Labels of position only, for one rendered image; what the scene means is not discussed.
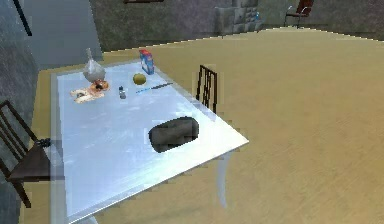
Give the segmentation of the white dining table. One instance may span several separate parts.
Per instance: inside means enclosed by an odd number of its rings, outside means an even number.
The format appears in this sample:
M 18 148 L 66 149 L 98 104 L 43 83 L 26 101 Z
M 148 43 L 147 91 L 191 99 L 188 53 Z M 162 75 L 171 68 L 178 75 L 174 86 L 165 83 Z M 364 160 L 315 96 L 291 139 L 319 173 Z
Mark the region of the white dining table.
M 176 175 L 212 159 L 225 168 L 233 150 L 247 139 L 196 100 L 165 73 L 156 71 L 144 85 L 133 82 L 139 61 L 106 68 L 110 85 L 104 97 L 75 103 L 70 92 L 88 86 L 79 70 L 51 76 L 52 172 L 63 167 L 64 180 L 52 180 L 50 224 L 97 224 L 93 216 Z M 136 91 L 173 82 L 164 88 Z M 126 99 L 120 99 L 123 86 Z M 182 116 L 199 123 L 198 138 L 157 153 L 151 128 Z

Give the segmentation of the dark wooden chair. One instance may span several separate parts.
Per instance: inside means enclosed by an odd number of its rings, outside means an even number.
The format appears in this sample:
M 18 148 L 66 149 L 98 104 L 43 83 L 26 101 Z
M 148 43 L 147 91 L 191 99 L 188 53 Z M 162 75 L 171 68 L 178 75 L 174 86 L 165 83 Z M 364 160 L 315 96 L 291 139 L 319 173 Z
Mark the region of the dark wooden chair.
M 199 66 L 196 99 L 207 108 L 210 108 L 213 113 L 217 112 L 217 73 L 204 65 Z
M 7 107 L 10 110 L 12 115 L 33 141 L 33 146 L 30 149 L 27 148 L 16 131 L 12 128 L 9 120 L 2 111 L 4 107 Z M 54 174 L 52 172 L 51 160 L 45 152 L 45 150 L 51 146 L 51 139 L 38 139 L 9 100 L 0 103 L 0 139 L 5 143 L 17 160 L 15 167 L 10 170 L 0 157 L 0 170 L 3 173 L 5 180 L 13 185 L 26 208 L 31 207 L 31 202 L 23 187 L 24 182 L 65 179 L 65 176 L 62 173 L 62 166 L 58 166 L 59 173 Z

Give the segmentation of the dark bread loaf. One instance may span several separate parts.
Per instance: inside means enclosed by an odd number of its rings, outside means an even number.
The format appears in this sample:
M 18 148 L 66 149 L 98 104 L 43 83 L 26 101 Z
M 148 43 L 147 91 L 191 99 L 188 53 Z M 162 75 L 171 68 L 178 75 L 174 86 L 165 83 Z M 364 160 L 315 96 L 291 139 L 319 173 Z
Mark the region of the dark bread loaf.
M 194 141 L 199 135 L 199 123 L 188 116 L 179 117 L 153 127 L 149 132 L 151 146 L 157 153 Z

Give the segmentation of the red and blue box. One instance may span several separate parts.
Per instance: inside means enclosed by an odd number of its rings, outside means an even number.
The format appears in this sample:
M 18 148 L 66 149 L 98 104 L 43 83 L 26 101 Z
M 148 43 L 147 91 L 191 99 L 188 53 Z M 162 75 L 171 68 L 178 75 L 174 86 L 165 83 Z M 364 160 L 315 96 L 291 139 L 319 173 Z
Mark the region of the red and blue box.
M 143 49 L 139 51 L 142 69 L 148 74 L 152 75 L 154 73 L 154 61 L 152 54 Z

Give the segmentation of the grey stone cabinet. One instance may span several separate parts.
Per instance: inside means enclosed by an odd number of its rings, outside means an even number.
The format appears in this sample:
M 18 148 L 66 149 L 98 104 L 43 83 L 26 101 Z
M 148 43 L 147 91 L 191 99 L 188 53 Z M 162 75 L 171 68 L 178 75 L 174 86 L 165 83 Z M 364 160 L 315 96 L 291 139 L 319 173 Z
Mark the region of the grey stone cabinet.
M 220 35 L 259 32 L 264 23 L 258 0 L 232 0 L 231 7 L 215 8 L 214 31 Z

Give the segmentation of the clear glass vase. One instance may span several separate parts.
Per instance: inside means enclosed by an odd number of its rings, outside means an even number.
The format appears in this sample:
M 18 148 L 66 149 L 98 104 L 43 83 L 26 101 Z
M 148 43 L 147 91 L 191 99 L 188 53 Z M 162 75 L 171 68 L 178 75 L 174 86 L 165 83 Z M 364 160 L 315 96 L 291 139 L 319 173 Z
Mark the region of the clear glass vase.
M 86 49 L 86 53 L 88 56 L 88 62 L 83 70 L 84 77 L 91 83 L 97 80 L 104 80 L 106 74 L 105 69 L 93 59 L 90 48 Z

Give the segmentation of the blue-handled knife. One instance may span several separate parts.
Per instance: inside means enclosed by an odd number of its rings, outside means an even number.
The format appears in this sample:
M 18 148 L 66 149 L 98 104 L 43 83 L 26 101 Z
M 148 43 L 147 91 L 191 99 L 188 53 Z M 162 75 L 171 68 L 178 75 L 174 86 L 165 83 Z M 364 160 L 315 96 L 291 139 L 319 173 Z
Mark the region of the blue-handled knife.
M 150 91 L 150 90 L 164 88 L 164 87 L 172 85 L 172 84 L 173 84 L 173 82 L 169 82 L 169 83 L 164 83 L 164 84 L 160 84 L 160 85 L 157 85 L 157 86 L 153 86 L 153 87 L 150 87 L 150 88 L 141 89 L 141 90 L 136 91 L 136 94 L 139 94 L 139 93 L 142 93 L 142 92 L 146 92 L 146 91 Z

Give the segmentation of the red metal-frame chair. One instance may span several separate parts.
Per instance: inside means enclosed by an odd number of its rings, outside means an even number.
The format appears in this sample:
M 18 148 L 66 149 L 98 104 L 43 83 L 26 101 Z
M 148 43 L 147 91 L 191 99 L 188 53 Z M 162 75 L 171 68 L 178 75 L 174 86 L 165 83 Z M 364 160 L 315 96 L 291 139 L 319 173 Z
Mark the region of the red metal-frame chair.
M 299 0 L 295 11 L 292 11 L 293 6 L 289 6 L 285 13 L 284 26 L 287 25 L 288 17 L 294 17 L 297 19 L 296 27 L 299 27 L 301 20 L 310 15 L 313 4 L 314 0 Z

